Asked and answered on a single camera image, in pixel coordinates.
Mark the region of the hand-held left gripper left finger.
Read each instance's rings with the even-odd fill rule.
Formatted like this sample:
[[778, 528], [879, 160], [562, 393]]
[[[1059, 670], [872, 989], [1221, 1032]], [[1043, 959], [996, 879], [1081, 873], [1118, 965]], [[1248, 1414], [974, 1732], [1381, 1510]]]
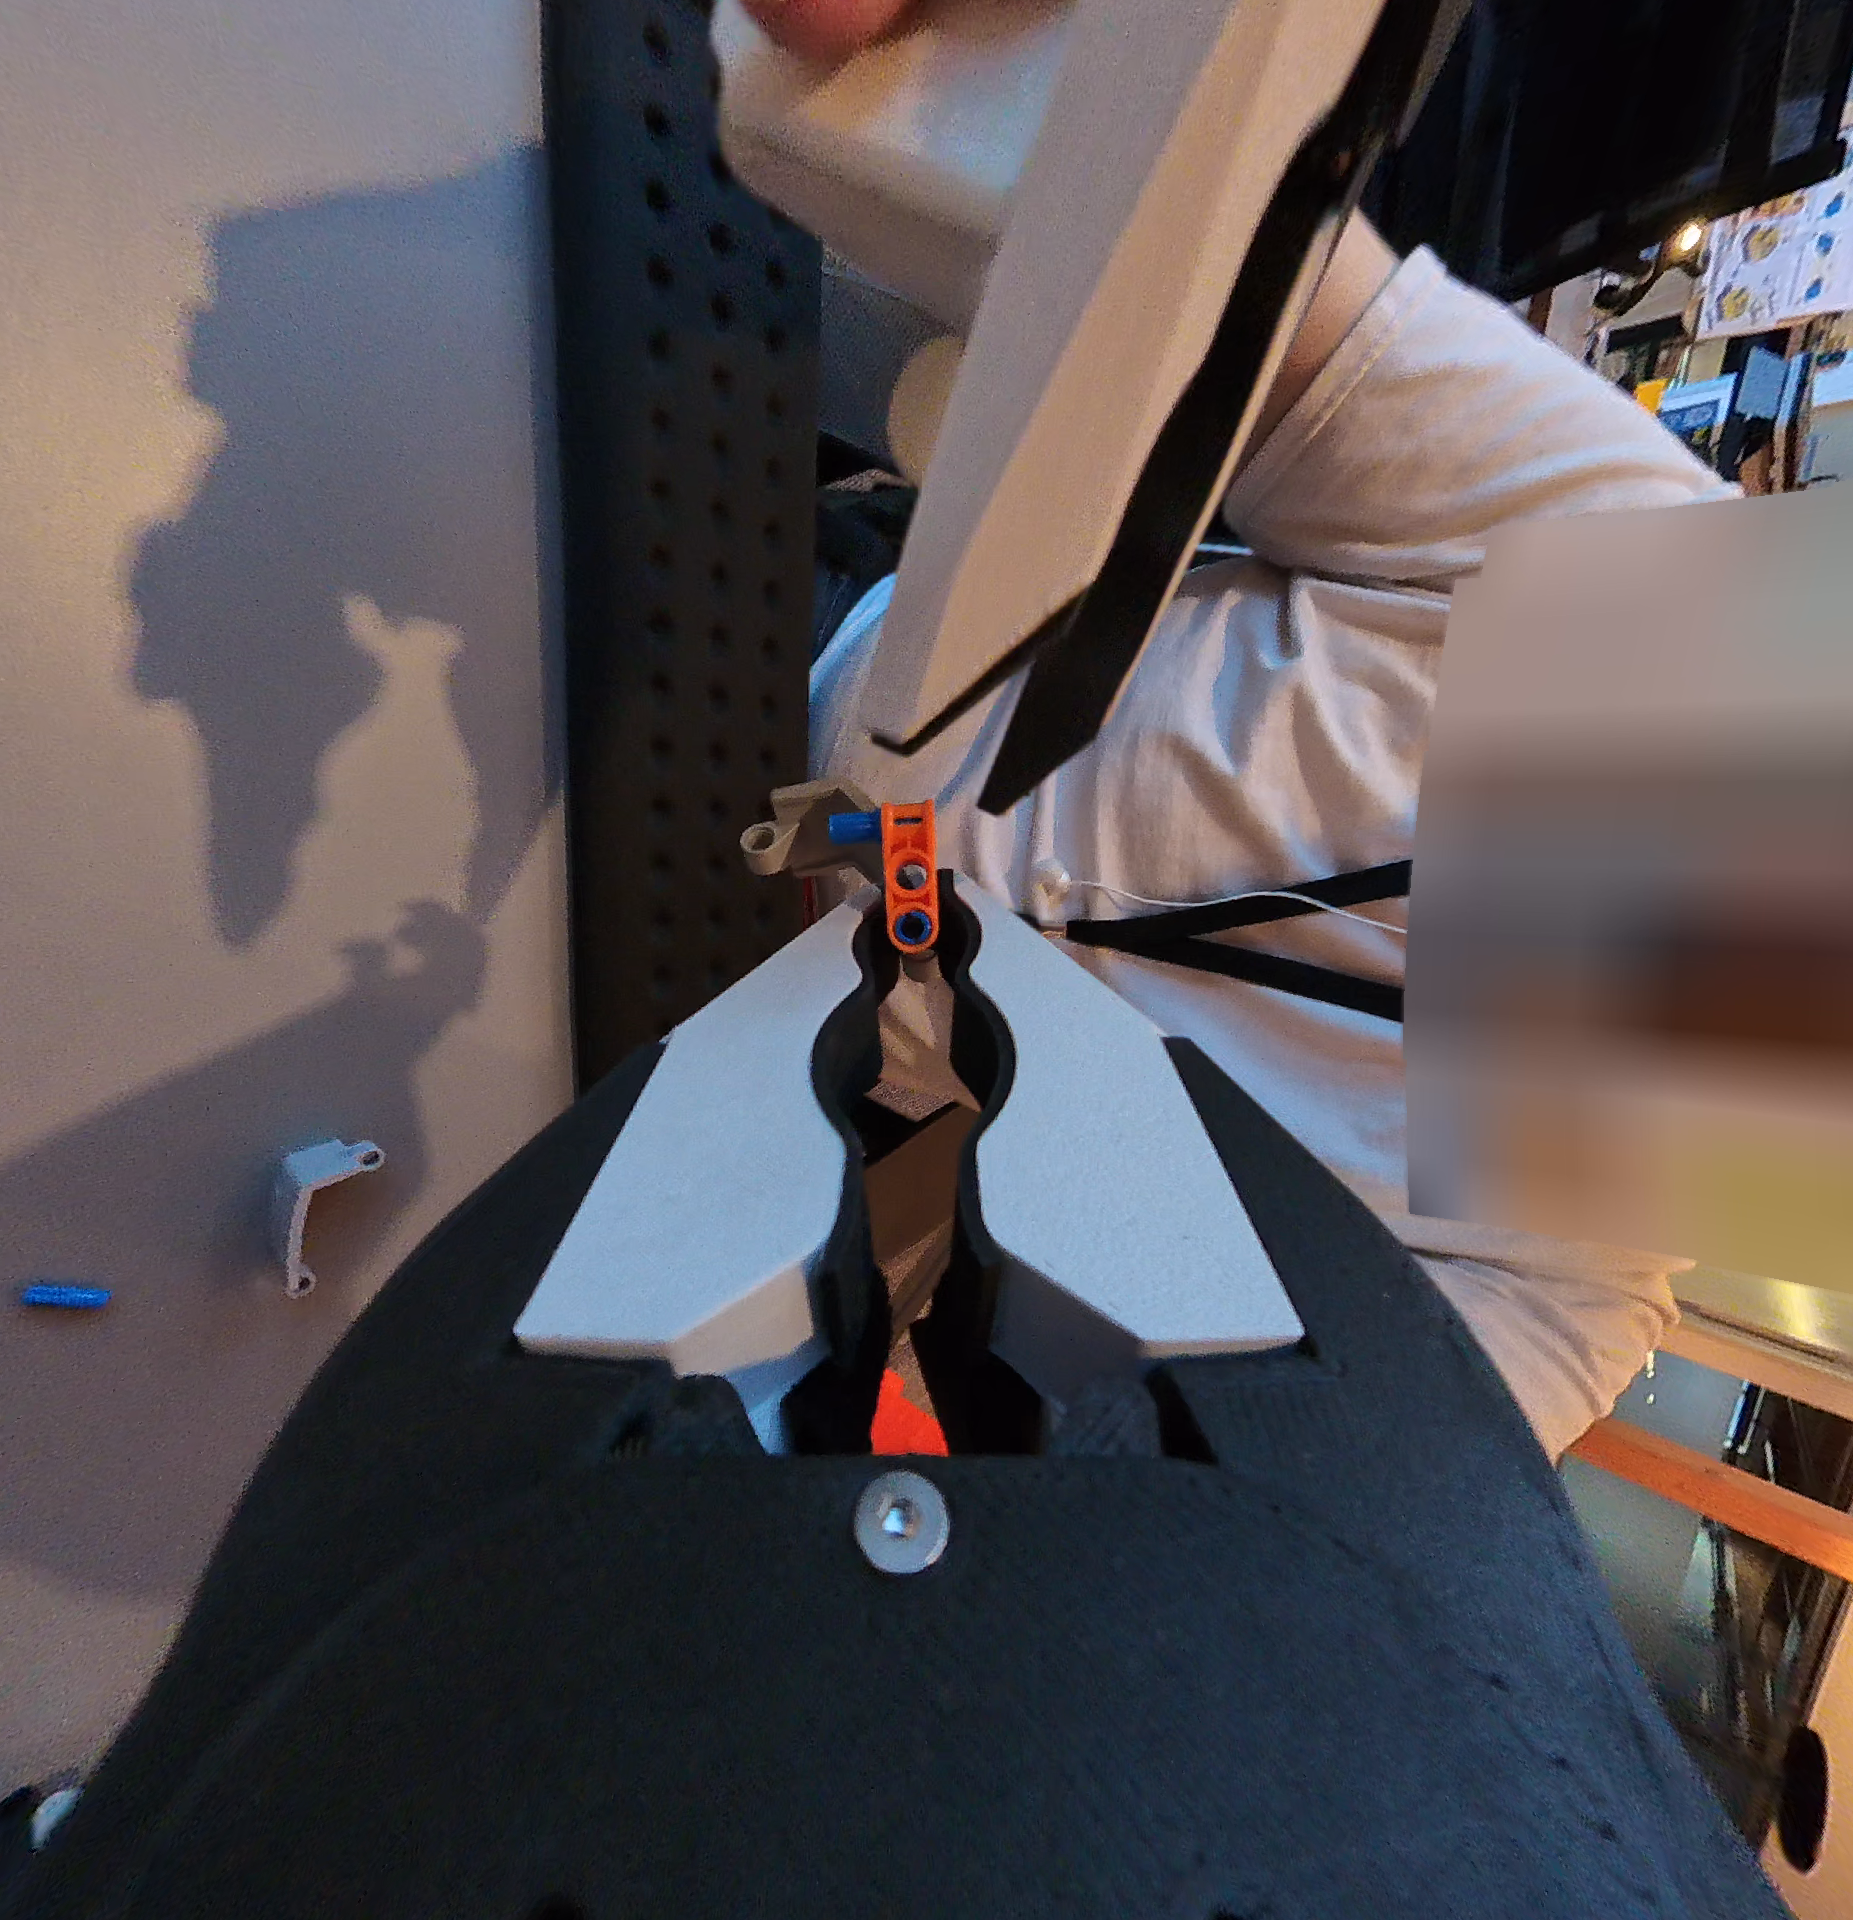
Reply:
[[772, 1454], [870, 1447], [890, 1343], [854, 1105], [890, 948], [861, 886], [674, 1028], [515, 1322], [729, 1380]]

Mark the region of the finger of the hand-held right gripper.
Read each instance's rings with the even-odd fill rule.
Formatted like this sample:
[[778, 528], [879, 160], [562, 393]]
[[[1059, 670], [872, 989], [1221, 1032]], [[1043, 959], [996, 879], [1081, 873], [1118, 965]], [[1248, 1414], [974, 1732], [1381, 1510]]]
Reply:
[[1466, 11], [1466, 1], [1384, 3], [1337, 104], [1286, 163], [1104, 564], [1009, 658], [1031, 670], [987, 771], [987, 814], [1009, 811], [1104, 726], [1217, 511], [1349, 213], [1413, 123]]
[[866, 731], [892, 753], [1015, 675], [1015, 650], [1104, 564], [1254, 225], [1384, 3], [1226, 5], [1084, 299], [1010, 286], [995, 257], [866, 680]]

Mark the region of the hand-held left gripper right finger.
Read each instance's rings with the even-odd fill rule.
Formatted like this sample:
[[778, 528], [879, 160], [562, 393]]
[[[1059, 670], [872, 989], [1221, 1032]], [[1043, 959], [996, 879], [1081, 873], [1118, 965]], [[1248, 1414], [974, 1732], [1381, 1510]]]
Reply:
[[1103, 1381], [1305, 1337], [1150, 1019], [969, 879], [949, 1061], [981, 1113], [946, 1272], [946, 1441], [1038, 1447]]

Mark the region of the orange connector piece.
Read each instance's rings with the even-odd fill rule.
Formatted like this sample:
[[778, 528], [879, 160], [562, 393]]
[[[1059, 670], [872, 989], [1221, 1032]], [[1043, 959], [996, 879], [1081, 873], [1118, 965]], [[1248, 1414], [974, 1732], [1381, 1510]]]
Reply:
[[889, 937], [904, 958], [939, 944], [939, 829], [931, 800], [880, 806], [880, 856]]

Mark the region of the grey curved building piece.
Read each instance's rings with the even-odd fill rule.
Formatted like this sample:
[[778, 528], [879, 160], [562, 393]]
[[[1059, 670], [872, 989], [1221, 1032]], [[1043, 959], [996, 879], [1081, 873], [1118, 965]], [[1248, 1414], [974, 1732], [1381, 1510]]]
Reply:
[[326, 1137], [284, 1154], [271, 1173], [266, 1201], [266, 1246], [279, 1265], [281, 1292], [302, 1299], [314, 1290], [305, 1262], [305, 1227], [314, 1194], [384, 1166], [371, 1139]]
[[[879, 1040], [880, 1076], [872, 1099], [890, 1113], [925, 1122], [944, 1108], [978, 1111], [983, 1099], [960, 1080], [953, 1061], [955, 998], [939, 959], [939, 944], [925, 958], [900, 956], [889, 937], [880, 842], [829, 844], [827, 817], [843, 810], [875, 810], [848, 779], [809, 779], [778, 785], [770, 793], [770, 817], [742, 831], [742, 853], [754, 876], [799, 876], [812, 893], [832, 887], [845, 900], [866, 901], [866, 920], [879, 928], [875, 942], [880, 979]], [[939, 887], [939, 937], [943, 907]]]

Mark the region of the person's right hand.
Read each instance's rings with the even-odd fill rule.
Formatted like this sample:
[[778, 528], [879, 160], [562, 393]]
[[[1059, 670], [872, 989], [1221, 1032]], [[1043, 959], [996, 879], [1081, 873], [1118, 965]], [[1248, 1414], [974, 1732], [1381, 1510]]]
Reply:
[[742, 7], [786, 52], [830, 63], [900, 32], [921, 1], [788, 0], [742, 1]]

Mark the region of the wall poster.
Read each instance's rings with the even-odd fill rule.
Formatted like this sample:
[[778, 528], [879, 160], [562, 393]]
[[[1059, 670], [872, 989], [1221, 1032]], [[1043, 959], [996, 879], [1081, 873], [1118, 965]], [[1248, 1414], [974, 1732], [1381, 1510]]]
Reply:
[[1853, 127], [1837, 175], [1709, 227], [1697, 332], [1728, 338], [1845, 312], [1853, 312]]

